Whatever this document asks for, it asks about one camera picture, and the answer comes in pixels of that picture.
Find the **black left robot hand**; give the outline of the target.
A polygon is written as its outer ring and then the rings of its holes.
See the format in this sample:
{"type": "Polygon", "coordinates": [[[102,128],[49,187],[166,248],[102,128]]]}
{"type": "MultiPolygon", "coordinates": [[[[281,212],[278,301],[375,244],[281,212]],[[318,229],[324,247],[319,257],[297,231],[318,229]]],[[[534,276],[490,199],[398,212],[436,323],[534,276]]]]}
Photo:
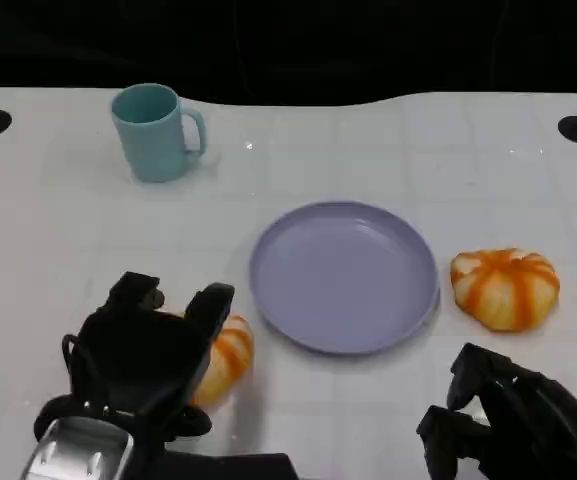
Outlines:
{"type": "Polygon", "coordinates": [[[163,311],[160,280],[126,272],[78,334],[62,339],[71,393],[94,412],[151,427],[175,422],[208,369],[235,289],[212,283],[181,316],[163,311]]]}

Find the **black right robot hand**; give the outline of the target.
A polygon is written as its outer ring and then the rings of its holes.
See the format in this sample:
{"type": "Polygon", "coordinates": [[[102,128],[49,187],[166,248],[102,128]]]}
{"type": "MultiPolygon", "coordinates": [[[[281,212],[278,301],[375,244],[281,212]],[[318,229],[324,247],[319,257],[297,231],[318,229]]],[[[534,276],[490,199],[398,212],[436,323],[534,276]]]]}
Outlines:
{"type": "Polygon", "coordinates": [[[451,372],[447,405],[417,427],[431,478],[472,459],[488,479],[577,479],[577,398],[563,385],[472,343],[451,372]]]}

